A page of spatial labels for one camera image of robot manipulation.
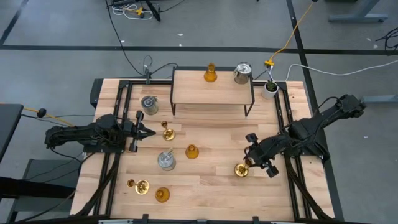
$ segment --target white cable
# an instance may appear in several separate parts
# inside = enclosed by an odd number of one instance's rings
[[[343,74],[335,74],[335,73],[331,73],[331,72],[324,72],[324,71],[318,70],[318,69],[316,69],[316,68],[311,68],[311,67],[304,66],[304,65],[299,65],[299,64],[293,64],[293,65],[291,65],[291,66],[289,67],[289,70],[287,71],[286,79],[283,80],[283,81],[274,80],[274,78],[272,77],[272,75],[271,75],[270,72],[269,72],[269,75],[270,75],[271,79],[272,79],[274,82],[286,82],[286,81],[289,79],[290,69],[291,69],[293,66],[299,66],[299,67],[304,67],[304,68],[307,68],[307,69],[310,69],[310,70],[313,70],[313,71],[316,71],[316,72],[324,73],[324,74],[327,74],[327,75],[346,76],[346,75],[352,75],[352,74],[355,74],[355,73],[358,73],[358,72],[363,72],[363,71],[366,71],[366,70],[369,70],[369,69],[385,67],[385,66],[391,65],[391,64],[396,63],[396,62],[398,62],[398,60],[395,60],[395,61],[393,61],[393,62],[389,62],[389,63],[384,64],[384,65],[376,65],[376,66],[372,66],[372,67],[360,69],[360,70],[355,71],[355,72],[349,72],[349,73],[343,73]]]
[[[149,19],[152,19],[152,18],[154,17],[154,15],[153,15],[153,13],[152,13],[151,11],[143,11],[143,12],[142,12],[142,13],[146,13],[146,12],[150,13],[150,14],[151,14],[151,17],[150,17],[150,18],[129,17],[129,16],[126,14],[126,11],[128,11],[128,10],[126,10],[126,9],[136,10],[137,8],[138,8],[138,7],[137,7],[135,4],[129,4],[129,5],[124,6],[124,7],[114,7],[114,6],[112,6],[112,13],[115,14],[115,15],[117,15],[117,16],[124,15],[124,16],[125,16],[126,18],[128,18],[128,19],[137,19],[137,20],[149,20]]]

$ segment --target silver can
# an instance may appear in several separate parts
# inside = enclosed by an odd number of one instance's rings
[[[157,107],[157,99],[154,96],[145,96],[141,100],[142,109],[144,109],[145,114],[154,115],[157,113],[159,108]]]
[[[251,65],[247,62],[241,62],[234,71],[234,80],[237,84],[246,84],[251,76]]]
[[[162,152],[157,158],[157,163],[163,170],[170,171],[174,169],[176,161],[173,152]]]

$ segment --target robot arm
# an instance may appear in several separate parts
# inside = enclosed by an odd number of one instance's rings
[[[315,155],[328,159],[329,153],[317,141],[319,130],[339,119],[358,118],[363,114],[365,107],[366,105],[355,96],[343,95],[331,108],[312,118],[294,121],[282,128],[278,135],[265,138],[260,143],[257,142],[256,134],[248,134],[246,139],[252,145],[245,149],[245,159],[251,160],[251,167],[267,168],[269,177],[279,173],[272,165],[271,159],[275,159],[275,155],[280,152],[294,157],[301,154],[303,149],[307,149]]]
[[[87,126],[60,127],[54,126],[45,133],[44,143],[47,148],[54,149],[66,142],[77,141],[84,146],[93,149],[99,149],[101,152],[112,150],[124,150],[127,137],[133,137],[130,145],[130,151],[137,151],[137,140],[143,140],[146,137],[156,134],[155,131],[146,128],[142,124],[144,114],[137,111],[137,122],[134,124],[130,119],[126,119],[123,125],[117,122],[117,117],[112,114],[104,115],[98,118],[94,123]]]

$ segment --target yellow cable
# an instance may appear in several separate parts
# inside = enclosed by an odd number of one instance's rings
[[[32,111],[32,112],[36,112],[36,113],[39,112],[39,111],[36,110],[36,109],[26,108],[26,107],[24,107],[24,110],[28,110],[28,111]],[[56,116],[52,116],[51,114],[46,114],[46,116],[48,116],[49,118],[52,118],[52,119],[56,119],[57,121],[61,121],[61,122],[65,123],[65,124],[67,124],[68,126],[71,126],[71,127],[74,127],[74,126],[75,126],[75,125],[69,123],[68,121],[65,121],[64,119],[58,118],[58,117],[56,117]]]
[[[294,32],[295,32],[295,31],[297,30],[297,28],[299,27],[299,24],[301,23],[302,19],[304,19],[304,17],[305,17],[305,16],[307,15],[307,13],[310,11],[310,9],[311,9],[311,7],[312,7],[312,4],[313,4],[313,3],[311,3],[311,5],[308,7],[307,11],[305,11],[304,15],[303,15],[303,16],[301,17],[301,19],[297,22],[296,26],[295,26],[294,29],[293,29],[292,35],[290,35],[289,39],[287,40],[287,42],[286,42],[286,44],[285,44],[285,47],[282,47],[280,50],[278,50],[277,52],[275,52],[275,53],[271,56],[271,58],[270,58],[268,61],[266,61],[266,64],[267,64],[267,65],[274,65],[274,63],[272,63],[272,59],[275,57],[275,55],[277,55],[278,53],[280,53],[281,51],[283,51],[283,50],[286,49],[287,45],[289,44],[290,40],[292,39],[292,37],[293,37],[293,35],[294,35]]]

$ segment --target wire bundle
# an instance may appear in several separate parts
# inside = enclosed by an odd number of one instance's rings
[[[384,40],[384,51],[386,51],[387,56],[393,55],[398,48],[398,44],[395,44],[393,46],[388,45],[389,39],[394,37],[398,37],[398,27],[388,32],[384,37],[381,37],[380,39],[376,40],[376,42],[379,40]]]
[[[129,17],[126,12],[134,12],[137,9],[137,5],[135,4],[128,4],[126,6],[120,6],[120,7],[114,7],[112,6],[112,13],[121,16],[124,15],[128,19],[137,19],[137,20],[149,20],[154,17],[153,13],[151,11],[144,11],[142,10],[142,13],[150,13],[150,18],[137,18],[137,17]]]

